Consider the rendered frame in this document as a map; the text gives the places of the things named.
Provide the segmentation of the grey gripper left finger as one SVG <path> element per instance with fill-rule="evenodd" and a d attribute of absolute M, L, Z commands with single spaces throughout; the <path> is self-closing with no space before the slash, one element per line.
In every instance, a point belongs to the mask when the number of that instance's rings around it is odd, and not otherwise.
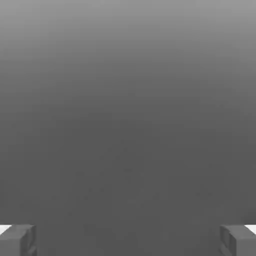
<path fill-rule="evenodd" d="M 37 227 L 33 224 L 0 225 L 0 256 L 38 256 Z"/>

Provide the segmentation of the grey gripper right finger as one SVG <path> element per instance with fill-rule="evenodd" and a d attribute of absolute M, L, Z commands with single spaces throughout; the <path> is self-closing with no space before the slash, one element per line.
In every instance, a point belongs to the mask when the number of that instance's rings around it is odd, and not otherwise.
<path fill-rule="evenodd" d="M 221 225 L 220 256 L 256 256 L 256 224 Z"/>

